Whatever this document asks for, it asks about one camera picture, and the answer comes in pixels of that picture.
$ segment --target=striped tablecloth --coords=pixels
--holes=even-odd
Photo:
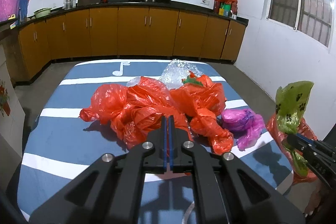
[[[77,64],[70,70],[42,110],[26,145],[17,192],[18,205],[26,219],[102,154],[127,152],[125,144],[111,134],[108,126],[78,118],[80,110],[90,105],[95,90],[103,83],[125,85],[135,76],[158,79],[168,63],[169,60],[96,60]],[[223,84],[227,108],[248,108],[210,65],[192,63],[213,81]],[[234,146],[232,152],[280,193],[292,184],[292,168],[266,129],[254,147],[242,152]],[[171,172],[160,176],[147,174],[139,223],[181,223],[193,201],[190,176]],[[194,212],[188,223],[196,223]]]

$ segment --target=countertop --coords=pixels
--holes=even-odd
[[[27,21],[25,23],[21,23],[18,25],[18,28],[22,28],[30,23],[38,22],[41,20],[45,20],[50,17],[54,17],[57,15],[65,14],[68,12],[76,11],[76,10],[83,10],[83,9],[89,9],[89,8],[101,8],[101,7],[113,7],[113,6],[149,6],[149,7],[162,7],[162,8],[169,8],[169,9],[179,9],[179,10],[186,10],[191,12],[197,12],[206,14],[213,17],[218,17],[226,20],[233,20],[240,24],[243,24],[245,26],[248,25],[248,19],[237,17],[237,19],[232,19],[230,17],[220,16],[218,14],[215,14],[212,9],[201,7],[198,5],[178,2],[178,1],[168,1],[168,2],[161,2],[158,0],[108,0],[108,3],[99,3],[99,4],[90,4],[90,5],[84,5],[79,6],[75,8],[71,8],[68,10],[64,10],[63,8],[56,8],[52,10],[52,12],[44,17],[40,17],[37,19],[32,19],[30,21]]]

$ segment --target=cabinet door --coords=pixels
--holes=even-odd
[[[208,17],[202,52],[200,57],[220,59],[229,21],[216,17]]]
[[[37,41],[37,46],[39,48],[40,52],[40,62],[41,62],[41,68],[48,63],[50,58],[50,50],[49,50],[49,44],[48,44],[48,32],[47,32],[47,26],[45,21],[40,21],[38,23],[34,23],[35,25],[35,38]]]
[[[221,59],[232,61],[237,59],[240,46],[242,45],[245,28],[244,25],[230,20]]]
[[[31,79],[41,69],[38,60],[39,50],[36,44],[34,24],[29,24],[22,28],[19,37],[23,59],[25,61],[28,76]]]
[[[65,15],[47,19],[47,32],[51,59],[70,57]]]
[[[180,12],[176,31],[174,55],[199,57],[208,16]]]
[[[89,9],[66,13],[70,57],[91,56]]]
[[[148,7],[123,7],[118,10],[118,54],[145,55],[147,48]]]
[[[117,55],[118,8],[90,9],[92,56]]]
[[[179,11],[149,9],[146,55],[172,56]]]

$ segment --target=gray floor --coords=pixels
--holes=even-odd
[[[31,85],[15,88],[22,108],[27,115],[26,125],[30,127],[34,125],[35,119],[41,113],[56,87],[77,63],[79,62],[51,64]],[[226,79],[252,110],[261,114],[265,122],[269,120],[274,113],[275,103],[256,83],[233,65],[209,64]],[[303,211],[314,187],[310,183],[298,184],[292,187],[288,198]]]

